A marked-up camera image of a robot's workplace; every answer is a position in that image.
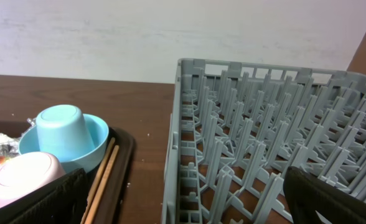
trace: brown tray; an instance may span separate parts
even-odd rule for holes
[[[28,128],[27,122],[0,121],[0,133],[12,138],[21,136],[21,133]],[[118,221],[120,201],[124,193],[122,186],[126,184],[129,163],[136,146],[134,138],[120,128],[110,128],[108,143],[111,138],[115,138],[114,146],[119,145],[120,149],[92,223],[116,223]],[[97,170],[98,166],[87,174],[90,185],[93,183]]]

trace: wooden table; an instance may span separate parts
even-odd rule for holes
[[[0,120],[25,121],[71,104],[136,139],[119,223],[160,223],[174,85],[0,76]]]

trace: wooden chopstick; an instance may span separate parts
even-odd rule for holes
[[[110,173],[113,168],[113,165],[114,165],[114,162],[116,159],[116,155],[118,154],[119,149],[120,149],[119,146],[115,146],[113,152],[111,153],[110,160],[107,163],[107,167],[104,171],[103,177],[101,178],[100,185],[97,188],[95,198],[93,199],[93,203],[91,204],[88,215],[85,219],[85,224],[91,224],[96,215],[96,211],[99,206],[101,196],[104,193],[104,189],[106,187],[108,177],[110,176]]]
[[[88,205],[86,206],[85,213],[82,216],[81,224],[83,224],[85,222],[85,219],[88,216],[89,208],[92,205],[93,199],[95,198],[95,193],[96,193],[98,184],[100,183],[101,177],[103,176],[104,169],[107,165],[108,158],[110,157],[111,149],[113,148],[114,143],[115,143],[115,138],[111,138],[110,142],[108,143],[104,158],[101,161],[100,166],[98,167],[98,170],[97,170],[97,173],[95,176],[95,180],[93,181],[93,183],[90,187],[89,195],[88,195]]]

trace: gray plastic dish rack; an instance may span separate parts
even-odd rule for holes
[[[224,70],[207,74],[215,67]],[[178,61],[163,224],[292,222],[289,166],[366,203],[365,75]]]

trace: white wall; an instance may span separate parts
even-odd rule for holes
[[[0,0],[0,74],[172,83],[182,57],[345,70],[366,0]]]

